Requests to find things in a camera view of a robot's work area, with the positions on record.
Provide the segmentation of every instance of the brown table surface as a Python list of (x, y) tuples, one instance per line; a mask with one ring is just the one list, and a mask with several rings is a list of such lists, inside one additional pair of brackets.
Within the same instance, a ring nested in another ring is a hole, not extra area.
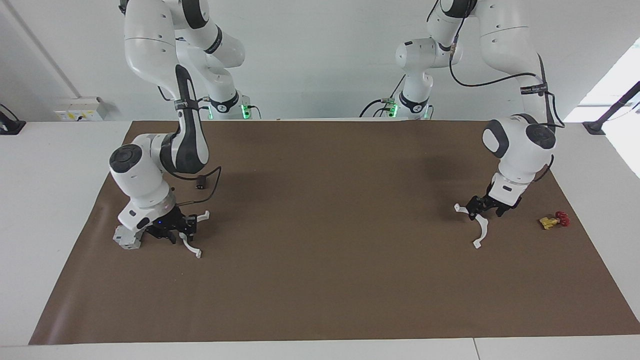
[[(135, 122), (126, 136), (168, 133)], [(481, 122), (206, 122), (223, 165), (196, 259), (112, 239), (109, 176), (31, 344), (640, 334), (552, 174), (479, 226), (455, 213), (497, 168)], [(105, 154), (105, 166), (109, 154)], [(208, 190), (165, 176), (179, 201)], [(543, 231), (561, 210), (569, 228)]]

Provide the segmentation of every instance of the red and yellow toy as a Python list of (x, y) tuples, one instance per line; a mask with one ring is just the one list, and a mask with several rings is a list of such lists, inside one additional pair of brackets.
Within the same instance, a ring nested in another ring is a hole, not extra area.
[(569, 216), (566, 213), (558, 211), (555, 218), (541, 218), (540, 223), (545, 230), (550, 230), (557, 224), (560, 224), (562, 227), (568, 227), (571, 224), (571, 220), (569, 220)]

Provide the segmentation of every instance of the white table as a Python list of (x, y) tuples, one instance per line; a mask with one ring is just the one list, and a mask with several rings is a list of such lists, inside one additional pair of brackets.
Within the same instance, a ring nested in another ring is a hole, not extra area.
[[(130, 122), (29, 123), (0, 137), (0, 359), (638, 359), (640, 336), (27, 347)], [(558, 132), (560, 187), (640, 315), (640, 179), (605, 137)], [(47, 173), (47, 182), (40, 174)], [(31, 239), (47, 239), (35, 242)]]

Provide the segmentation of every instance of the red object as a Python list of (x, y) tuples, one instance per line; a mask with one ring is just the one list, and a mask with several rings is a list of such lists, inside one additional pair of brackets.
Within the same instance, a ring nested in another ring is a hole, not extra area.
[(558, 211), (556, 213), (556, 218), (560, 221), (560, 225), (562, 225), (562, 227), (568, 227), (571, 224), (569, 216), (563, 211)]

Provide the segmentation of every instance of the black pole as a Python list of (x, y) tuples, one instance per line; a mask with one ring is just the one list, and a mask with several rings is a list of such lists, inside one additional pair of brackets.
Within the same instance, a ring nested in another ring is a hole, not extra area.
[(0, 135), (18, 135), (26, 122), (12, 120), (0, 110)]
[(583, 122), (582, 125), (584, 125), (585, 129), (587, 129), (587, 131), (591, 135), (604, 135), (605, 133), (604, 131), (602, 131), (602, 125), (605, 122), (607, 122), (609, 119), (611, 119), (613, 114), (617, 113), (618, 110), (622, 109), (629, 102), (629, 100), (633, 99), (633, 97), (636, 96), (638, 93), (640, 93), (640, 81), (638, 81), (634, 85), (634, 87), (632, 87), (631, 90), (629, 90), (625, 95), (622, 95), (620, 100), (618, 100), (618, 102), (613, 104), (607, 110), (607, 112), (604, 113), (604, 115), (602, 115), (598, 120), (591, 121), (591, 122)]

